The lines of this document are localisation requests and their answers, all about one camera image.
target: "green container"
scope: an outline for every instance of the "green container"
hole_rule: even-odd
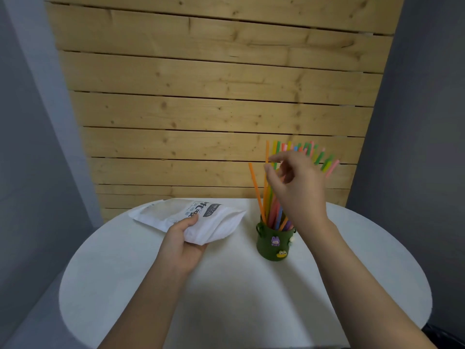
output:
[[[261,219],[256,228],[259,233],[257,250],[260,255],[270,261],[282,261],[287,257],[295,228],[287,231],[274,230],[266,226]]]

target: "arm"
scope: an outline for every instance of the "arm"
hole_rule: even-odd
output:
[[[168,230],[154,264],[99,349],[163,347],[187,277],[206,248],[184,242],[184,230],[198,218],[183,219]]]
[[[435,348],[386,293],[326,214],[324,174],[299,152],[270,157],[268,182],[313,254],[336,315],[353,348]]]

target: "packaging bag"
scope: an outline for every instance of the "packaging bag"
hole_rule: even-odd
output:
[[[174,223],[198,214],[199,221],[184,231],[184,240],[203,245],[232,234],[245,213],[219,203],[173,198],[133,209],[129,216],[166,233]]]

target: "white tabletop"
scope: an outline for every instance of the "white tabletop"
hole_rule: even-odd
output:
[[[237,230],[212,243],[189,278],[165,348],[288,348],[347,345],[317,266],[298,234],[281,262],[256,250],[256,199],[205,199],[247,210]],[[419,326],[432,309],[419,264],[391,234],[348,209],[327,204],[329,218]],[[60,287],[67,328],[96,348],[126,307],[157,255],[164,233],[127,212],[93,233],[74,254]]]

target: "purple bunny decoration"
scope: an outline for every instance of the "purple bunny decoration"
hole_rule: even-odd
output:
[[[279,237],[278,236],[272,236],[271,237],[271,245],[272,246],[279,246]]]

